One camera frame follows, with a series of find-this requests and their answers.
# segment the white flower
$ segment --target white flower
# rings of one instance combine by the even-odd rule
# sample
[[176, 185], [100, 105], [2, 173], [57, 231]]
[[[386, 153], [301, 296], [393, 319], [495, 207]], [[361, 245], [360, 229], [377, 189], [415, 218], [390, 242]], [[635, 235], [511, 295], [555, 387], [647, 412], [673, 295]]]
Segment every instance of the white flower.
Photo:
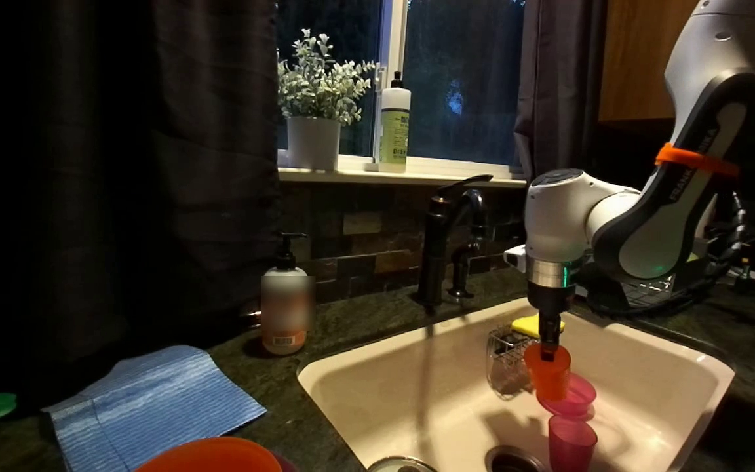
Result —
[[336, 64], [327, 35], [301, 29], [293, 42], [293, 64], [277, 59], [277, 105], [286, 115], [317, 115], [340, 123], [361, 119], [356, 105], [379, 73], [377, 64]]

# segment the dish towel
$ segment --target dish towel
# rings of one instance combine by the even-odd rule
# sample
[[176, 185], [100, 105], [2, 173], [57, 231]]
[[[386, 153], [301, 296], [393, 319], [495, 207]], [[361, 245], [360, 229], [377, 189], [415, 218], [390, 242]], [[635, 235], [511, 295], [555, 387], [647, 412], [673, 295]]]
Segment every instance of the dish towel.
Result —
[[268, 409], [233, 387], [208, 353], [167, 347], [117, 362], [44, 412], [67, 469], [125, 472], [174, 446], [226, 435]]

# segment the kitchen sink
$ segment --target kitchen sink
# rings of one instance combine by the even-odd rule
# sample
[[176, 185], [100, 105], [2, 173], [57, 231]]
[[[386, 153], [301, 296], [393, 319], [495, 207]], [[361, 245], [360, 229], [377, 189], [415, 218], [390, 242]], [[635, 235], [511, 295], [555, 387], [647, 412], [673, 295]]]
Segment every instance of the kitchen sink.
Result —
[[[484, 339], [524, 299], [406, 330], [307, 364], [301, 389], [369, 467], [421, 460], [441, 472], [487, 469], [511, 452], [549, 469], [549, 412], [531, 393], [501, 398], [484, 379]], [[563, 316], [562, 343], [594, 391], [589, 469], [680, 469], [719, 409], [733, 370], [690, 347], [589, 316]]]

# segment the wall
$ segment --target wall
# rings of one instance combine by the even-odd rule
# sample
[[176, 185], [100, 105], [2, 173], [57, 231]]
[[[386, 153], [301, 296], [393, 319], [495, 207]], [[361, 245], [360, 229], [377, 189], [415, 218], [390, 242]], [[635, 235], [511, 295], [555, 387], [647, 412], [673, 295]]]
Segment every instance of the wall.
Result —
[[[293, 242], [297, 262], [313, 278], [313, 303], [415, 287], [420, 273], [424, 212], [437, 187], [293, 187], [280, 185], [280, 229], [307, 231]], [[522, 231], [522, 191], [483, 189], [487, 239], [472, 271], [492, 271]], [[465, 245], [459, 218], [449, 248]]]

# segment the potted plant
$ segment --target potted plant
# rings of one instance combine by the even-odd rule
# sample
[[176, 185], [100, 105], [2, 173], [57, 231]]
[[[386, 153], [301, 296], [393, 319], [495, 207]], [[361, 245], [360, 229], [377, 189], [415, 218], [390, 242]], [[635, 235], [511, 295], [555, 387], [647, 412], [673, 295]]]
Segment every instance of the potted plant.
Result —
[[361, 119], [360, 100], [375, 88], [377, 64], [331, 59], [327, 35], [301, 29], [293, 62], [277, 59], [277, 105], [288, 123], [290, 166], [336, 172], [340, 126]]

